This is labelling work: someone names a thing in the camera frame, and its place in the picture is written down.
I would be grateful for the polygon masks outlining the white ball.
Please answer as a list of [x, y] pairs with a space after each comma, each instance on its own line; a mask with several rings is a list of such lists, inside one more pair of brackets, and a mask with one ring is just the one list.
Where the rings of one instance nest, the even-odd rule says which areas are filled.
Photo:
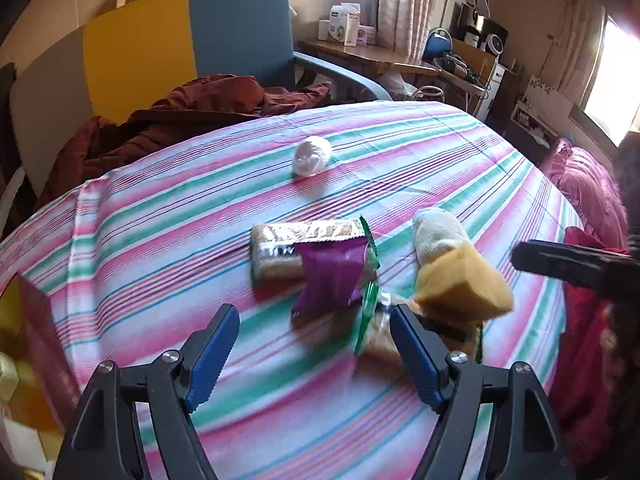
[[332, 156], [332, 145], [321, 136], [308, 136], [295, 149], [292, 170], [296, 176], [308, 178], [322, 171]]

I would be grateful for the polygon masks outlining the dark red blanket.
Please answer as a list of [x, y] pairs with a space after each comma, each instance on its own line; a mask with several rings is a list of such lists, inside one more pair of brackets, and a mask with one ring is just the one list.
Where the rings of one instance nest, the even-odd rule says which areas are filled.
[[86, 120], [56, 156], [36, 203], [41, 208], [84, 182], [168, 146], [250, 120], [310, 110], [329, 103], [332, 84], [288, 90], [263, 87], [253, 76], [213, 74], [171, 90], [120, 125]]

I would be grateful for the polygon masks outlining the purple snack packet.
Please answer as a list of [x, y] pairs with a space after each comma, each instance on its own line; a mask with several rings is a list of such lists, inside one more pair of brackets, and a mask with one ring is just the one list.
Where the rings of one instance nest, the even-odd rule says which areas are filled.
[[294, 250], [302, 258], [305, 286], [292, 315], [348, 307], [366, 267], [367, 248], [365, 237], [295, 244]]

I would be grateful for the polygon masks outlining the gold rectangular tray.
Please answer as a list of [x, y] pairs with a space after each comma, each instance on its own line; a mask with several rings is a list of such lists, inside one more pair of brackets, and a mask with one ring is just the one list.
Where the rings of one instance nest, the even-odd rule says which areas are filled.
[[1, 292], [1, 477], [51, 479], [79, 388], [49, 298], [21, 275]]

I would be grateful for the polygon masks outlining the blue round container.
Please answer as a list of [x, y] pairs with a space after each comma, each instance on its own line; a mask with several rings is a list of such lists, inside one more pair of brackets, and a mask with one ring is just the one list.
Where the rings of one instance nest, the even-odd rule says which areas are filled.
[[448, 30], [441, 27], [434, 28], [427, 35], [422, 60], [431, 61], [451, 50], [452, 38]]

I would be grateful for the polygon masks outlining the wooden side desk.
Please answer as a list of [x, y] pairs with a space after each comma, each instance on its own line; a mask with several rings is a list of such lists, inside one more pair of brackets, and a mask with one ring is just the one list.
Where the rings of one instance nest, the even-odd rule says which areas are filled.
[[442, 72], [438, 67], [420, 58], [409, 58], [382, 47], [345, 47], [335, 42], [321, 40], [299, 40], [298, 46], [300, 50], [311, 55], [324, 53], [349, 63], [358, 63], [364, 67], [367, 75], [372, 76], [382, 75], [388, 70], [429, 77], [437, 77]]

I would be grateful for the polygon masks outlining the yellow sponge with sock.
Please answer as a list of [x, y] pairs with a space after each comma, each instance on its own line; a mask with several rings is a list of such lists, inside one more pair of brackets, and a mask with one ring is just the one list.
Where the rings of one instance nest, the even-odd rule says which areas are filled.
[[423, 316], [480, 323], [513, 310], [503, 275], [475, 248], [458, 218], [442, 208], [420, 209], [412, 219], [420, 264], [413, 303]]

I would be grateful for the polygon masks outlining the striped pink green tablecloth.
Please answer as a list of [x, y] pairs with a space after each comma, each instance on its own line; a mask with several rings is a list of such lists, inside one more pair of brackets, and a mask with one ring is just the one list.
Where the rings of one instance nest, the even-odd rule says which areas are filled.
[[390, 336], [422, 275], [480, 337], [471, 360], [552, 383], [561, 283], [518, 272], [523, 240], [580, 218], [532, 162], [437, 102], [256, 119], [78, 185], [1, 245], [1, 279], [49, 304], [78, 386], [178, 349], [223, 304], [239, 336], [193, 413], [221, 479], [408, 479], [436, 425]]

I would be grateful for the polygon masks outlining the green biscuit packet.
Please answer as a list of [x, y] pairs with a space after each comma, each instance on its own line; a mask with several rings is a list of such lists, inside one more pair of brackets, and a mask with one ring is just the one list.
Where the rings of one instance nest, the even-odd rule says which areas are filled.
[[302, 278], [304, 249], [348, 245], [363, 246], [364, 268], [370, 272], [378, 270], [378, 246], [362, 217], [254, 224], [250, 229], [252, 278], [255, 281]]

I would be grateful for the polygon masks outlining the white boxes on desk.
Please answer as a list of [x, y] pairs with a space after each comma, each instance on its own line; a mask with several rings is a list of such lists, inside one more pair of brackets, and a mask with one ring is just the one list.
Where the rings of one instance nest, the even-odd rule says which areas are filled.
[[331, 6], [329, 17], [318, 23], [318, 39], [332, 41], [343, 47], [374, 46], [376, 29], [360, 22], [359, 3], [342, 2]]

